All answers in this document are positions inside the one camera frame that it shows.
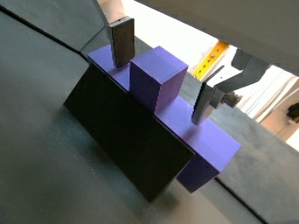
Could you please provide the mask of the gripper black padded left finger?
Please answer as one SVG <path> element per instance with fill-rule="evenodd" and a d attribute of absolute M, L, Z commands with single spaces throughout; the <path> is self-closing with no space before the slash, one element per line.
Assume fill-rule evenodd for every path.
<path fill-rule="evenodd" d="M 92 0 L 104 25 L 116 68 L 135 57 L 135 20 L 127 15 L 121 0 Z"/>

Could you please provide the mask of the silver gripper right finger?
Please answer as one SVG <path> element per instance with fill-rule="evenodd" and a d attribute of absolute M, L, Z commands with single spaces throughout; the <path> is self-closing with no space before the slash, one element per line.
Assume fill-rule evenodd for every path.
<path fill-rule="evenodd" d="M 271 67 L 270 63 L 240 49 L 236 50 L 231 65 L 240 73 L 220 81 L 217 84 L 209 85 L 208 82 L 223 69 L 221 66 L 200 85 L 200 92 L 191 115 L 191 122 L 195 125 L 201 124 L 212 110 L 216 109 L 221 103 L 225 103 L 232 108 L 235 107 L 240 100 L 235 94 L 235 90 L 256 83 Z"/>

